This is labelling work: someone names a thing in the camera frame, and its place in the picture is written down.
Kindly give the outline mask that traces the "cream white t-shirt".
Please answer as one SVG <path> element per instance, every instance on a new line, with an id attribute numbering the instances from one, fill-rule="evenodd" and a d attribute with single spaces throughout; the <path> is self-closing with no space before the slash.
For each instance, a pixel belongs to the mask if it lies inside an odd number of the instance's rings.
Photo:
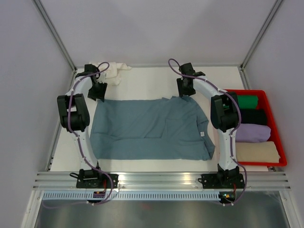
<path id="1" fill-rule="evenodd" d="M 121 73 L 123 71 L 129 71 L 132 69 L 132 67 L 126 65 L 125 63 L 109 62 L 109 64 L 102 64 L 101 62 L 90 62 L 90 64 L 96 66 L 99 71 L 103 71 L 106 69 L 106 67 L 108 67 L 104 72 L 107 73 L 106 83 L 109 86 L 119 85 L 122 80 Z"/>

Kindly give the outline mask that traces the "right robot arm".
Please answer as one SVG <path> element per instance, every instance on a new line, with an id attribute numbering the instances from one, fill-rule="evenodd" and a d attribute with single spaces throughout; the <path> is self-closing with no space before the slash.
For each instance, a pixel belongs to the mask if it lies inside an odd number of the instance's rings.
<path id="1" fill-rule="evenodd" d="M 196 72 L 191 63 L 178 67 L 176 73 L 181 76 L 177 79 L 179 96 L 191 96 L 199 92 L 210 100 L 210 119 L 219 136 L 217 183 L 227 188 L 239 175 L 236 159 L 236 133 L 241 124 L 238 97 L 236 93 L 214 85 L 203 72 Z"/>

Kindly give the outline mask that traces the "blue-grey t-shirt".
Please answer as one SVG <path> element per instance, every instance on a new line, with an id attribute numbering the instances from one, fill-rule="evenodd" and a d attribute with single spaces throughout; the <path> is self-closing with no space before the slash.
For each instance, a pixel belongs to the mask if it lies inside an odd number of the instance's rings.
<path id="1" fill-rule="evenodd" d="M 90 141 L 98 159 L 211 160 L 209 120 L 191 97 L 98 102 Z"/>

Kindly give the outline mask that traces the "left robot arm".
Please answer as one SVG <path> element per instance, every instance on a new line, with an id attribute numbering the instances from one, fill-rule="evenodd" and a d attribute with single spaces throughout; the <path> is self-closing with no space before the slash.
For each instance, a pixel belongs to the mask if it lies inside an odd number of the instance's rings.
<path id="1" fill-rule="evenodd" d="M 102 186 L 105 173 L 100 169 L 89 139 L 90 113 L 86 98 L 105 101 L 107 83 L 98 80 L 104 76 L 109 66 L 108 62 L 102 62 L 98 66 L 86 64 L 84 72 L 75 76 L 69 91 L 57 97 L 60 124 L 71 134 L 80 155 L 80 170 L 74 176 L 79 181 L 87 180 L 93 188 Z"/>

